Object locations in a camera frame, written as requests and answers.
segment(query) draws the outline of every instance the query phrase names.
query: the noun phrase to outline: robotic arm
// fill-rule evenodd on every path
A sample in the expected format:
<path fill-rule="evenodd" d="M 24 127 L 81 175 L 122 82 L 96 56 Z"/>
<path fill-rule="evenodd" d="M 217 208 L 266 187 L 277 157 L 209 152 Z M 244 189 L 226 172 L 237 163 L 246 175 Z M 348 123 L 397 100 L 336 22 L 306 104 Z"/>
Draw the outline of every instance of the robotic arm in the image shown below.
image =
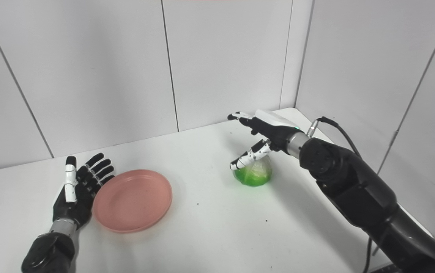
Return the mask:
<path fill-rule="evenodd" d="M 22 263 L 22 273 L 68 273 L 75 255 L 73 236 L 91 218 L 94 197 L 114 176 L 110 159 L 99 153 L 76 171 L 76 158 L 67 157 L 65 184 L 53 206 L 52 227 L 37 237 Z"/>
<path fill-rule="evenodd" d="M 403 211 L 391 188 L 358 154 L 312 137 L 318 121 L 304 133 L 268 111 L 258 110 L 255 116 L 237 112 L 228 119 L 268 138 L 231 162 L 231 169 L 270 151 L 292 155 L 349 223 L 365 231 L 403 273 L 435 273 L 435 240 Z"/>

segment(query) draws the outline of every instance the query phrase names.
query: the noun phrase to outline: green vegetable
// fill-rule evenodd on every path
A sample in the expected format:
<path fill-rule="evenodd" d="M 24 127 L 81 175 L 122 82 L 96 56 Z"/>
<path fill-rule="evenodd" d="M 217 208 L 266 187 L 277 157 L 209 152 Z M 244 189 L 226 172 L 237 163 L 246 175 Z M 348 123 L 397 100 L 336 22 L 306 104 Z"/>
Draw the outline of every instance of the green vegetable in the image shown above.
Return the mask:
<path fill-rule="evenodd" d="M 268 156 L 255 161 L 243 169 L 234 171 L 235 177 L 243 185 L 256 187 L 270 181 L 272 173 L 271 161 Z"/>

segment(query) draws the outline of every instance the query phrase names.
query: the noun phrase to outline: wall seam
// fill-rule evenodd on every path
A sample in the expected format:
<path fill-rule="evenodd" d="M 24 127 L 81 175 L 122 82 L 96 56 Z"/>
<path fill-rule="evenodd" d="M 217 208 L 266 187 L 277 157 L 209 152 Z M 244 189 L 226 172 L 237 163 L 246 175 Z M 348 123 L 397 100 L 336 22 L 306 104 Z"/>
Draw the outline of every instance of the wall seam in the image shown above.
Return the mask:
<path fill-rule="evenodd" d="M 425 77 L 425 75 L 426 75 L 426 73 L 427 73 L 427 71 L 428 71 L 428 69 L 429 69 L 429 67 L 430 67 L 430 64 L 431 64 L 431 62 L 432 62 L 434 56 L 435 56 L 435 47 L 434 47 L 434 49 L 433 49 L 433 51 L 432 51 L 432 54 L 430 55 L 430 58 L 429 58 L 429 61 L 427 62 L 427 65 L 425 66 L 424 72 L 422 73 L 422 76 L 420 77 L 420 80 L 418 81 L 417 87 L 415 88 L 415 91 L 413 92 L 413 95 L 412 95 L 412 97 L 411 97 L 411 99 L 410 99 L 410 102 L 408 103 L 408 106 L 407 106 L 407 108 L 406 108 L 406 110 L 405 110 L 405 113 L 403 114 L 403 117 L 402 117 L 402 119 L 401 119 L 401 121 L 400 121 L 400 124 L 398 125 L 398 129 L 396 129 L 396 131 L 394 132 L 393 138 L 391 139 L 391 142 L 389 143 L 388 149 L 386 150 L 386 154 L 385 154 L 385 156 L 383 157 L 383 160 L 381 161 L 381 164 L 379 165 L 379 169 L 378 169 L 378 172 L 377 172 L 378 174 L 379 174 L 379 172 L 381 171 L 381 169 L 382 169 L 382 167 L 383 167 L 383 164 L 384 164 L 385 161 L 386 161 L 386 158 L 388 157 L 389 151 L 391 150 L 391 147 L 393 146 L 393 143 L 394 143 L 395 140 L 396 140 L 396 136 L 397 136 L 398 133 L 400 132 L 400 128 L 401 128 L 401 126 L 403 125 L 403 122 L 405 121 L 405 118 L 407 117 L 408 111 L 410 110 L 410 107 L 411 107 L 411 105 L 412 105 L 412 103 L 413 103 L 413 100 L 415 99 L 415 97 L 416 97 L 416 95 L 417 95 L 417 93 L 418 93 L 418 90 L 419 90 L 419 88 L 420 88 L 420 85 L 422 85 L 422 82 L 423 82 L 423 80 L 424 80 L 424 77 Z"/>
<path fill-rule="evenodd" d="M 170 64 L 169 38 L 167 36 L 167 23 L 165 22 L 164 0 L 160 0 L 160 5 L 162 5 L 162 18 L 164 19 L 165 44 L 167 45 L 167 58 L 169 59 L 170 84 L 172 85 L 172 97 L 174 99 L 175 122 L 177 124 L 177 131 L 180 132 L 179 118 L 177 116 L 177 102 L 175 100 L 174 76 L 172 75 L 172 65 Z"/>
<path fill-rule="evenodd" d="M 287 67 L 288 41 L 290 40 L 290 26 L 292 24 L 293 1 L 294 0 L 292 0 L 292 5 L 290 5 L 290 18 L 288 20 L 287 46 L 285 47 L 285 62 L 283 64 L 282 89 L 280 92 L 280 101 L 278 101 L 278 109 L 282 109 L 283 82 L 285 81 L 285 68 Z"/>
<path fill-rule="evenodd" d="M 300 64 L 299 82 L 297 83 L 297 93 L 295 94 L 295 103 L 293 105 L 294 108 L 297 108 L 297 100 L 299 98 L 300 81 L 302 80 L 302 72 L 304 70 L 304 62 L 306 61 L 307 44 L 308 44 L 308 38 L 309 38 L 309 34 L 310 34 L 310 25 L 312 24 L 312 16 L 314 14 L 314 6 L 315 6 L 315 0 L 312 0 L 312 6 L 310 7 L 309 24 L 307 27 L 306 41 L 305 41 L 305 45 L 304 45 L 304 52 L 302 53 L 302 62 Z"/>
<path fill-rule="evenodd" d="M 17 86 L 18 92 L 20 93 L 20 96 L 22 97 L 22 100 L 24 101 L 25 106 L 28 109 L 28 112 L 32 116 L 32 119 L 33 119 L 33 121 L 35 123 L 35 126 L 37 127 L 37 130 L 39 131 L 39 134 L 42 137 L 42 140 L 44 141 L 44 144 L 46 145 L 47 150 L 49 151 L 50 156 L 52 158 L 54 158 L 54 154 L 52 153 L 52 150 L 49 147 L 49 143 L 47 143 L 46 137 L 44 136 L 44 133 L 42 133 L 42 129 L 39 126 L 39 122 L 37 122 L 37 119 L 35 118 L 35 115 L 34 115 L 34 113 L 32 111 L 32 108 L 30 107 L 30 105 L 29 105 L 29 103 L 27 101 L 27 98 L 25 97 L 25 94 L 23 93 L 22 88 L 20 87 L 20 85 L 18 83 L 18 80 L 15 77 L 15 74 L 13 73 L 13 70 L 11 69 L 11 66 L 10 66 L 10 64 L 8 62 L 8 59 L 5 56 L 5 53 L 3 52 L 2 48 L 1 48 L 1 45 L 0 45 L 0 54 L 1 54 L 1 56 L 2 56 L 2 58 L 4 60 L 4 62 L 5 62 L 5 65 L 6 65 L 7 69 L 8 69 L 8 71 L 9 71 L 13 81 L 15 82 L 15 85 Z"/>

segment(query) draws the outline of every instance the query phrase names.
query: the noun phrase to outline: white fingertip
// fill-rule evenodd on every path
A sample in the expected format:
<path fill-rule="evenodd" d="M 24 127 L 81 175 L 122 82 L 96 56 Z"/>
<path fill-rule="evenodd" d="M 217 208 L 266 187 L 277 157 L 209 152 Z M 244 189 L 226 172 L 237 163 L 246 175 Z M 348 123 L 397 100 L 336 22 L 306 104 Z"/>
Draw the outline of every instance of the white fingertip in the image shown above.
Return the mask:
<path fill-rule="evenodd" d="M 75 202 L 76 199 L 76 168 L 73 165 L 66 165 L 64 192 L 66 202 Z"/>

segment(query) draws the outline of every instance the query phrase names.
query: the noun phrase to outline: silver cylinder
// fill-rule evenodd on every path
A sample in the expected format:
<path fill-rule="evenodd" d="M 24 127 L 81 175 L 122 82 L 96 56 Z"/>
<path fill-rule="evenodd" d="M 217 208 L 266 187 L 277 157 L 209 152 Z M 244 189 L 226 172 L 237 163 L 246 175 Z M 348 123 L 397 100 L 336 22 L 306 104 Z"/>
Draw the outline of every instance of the silver cylinder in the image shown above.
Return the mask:
<path fill-rule="evenodd" d="M 298 159 L 300 149 L 309 139 L 310 138 L 303 132 L 295 133 L 290 138 L 288 138 L 287 152 L 296 159 Z"/>
<path fill-rule="evenodd" d="M 62 233 L 68 235 L 69 237 L 72 237 L 76 232 L 76 228 L 77 225 L 73 220 L 67 218 L 60 218 L 52 223 L 49 232 Z"/>
<path fill-rule="evenodd" d="M 311 126 L 309 127 L 307 133 L 306 133 L 306 135 L 307 135 L 309 138 L 311 138 L 311 137 L 314 135 L 315 130 L 317 129 L 317 126 L 318 126 L 318 121 L 317 121 L 317 120 L 314 120 L 314 121 L 312 122 Z"/>

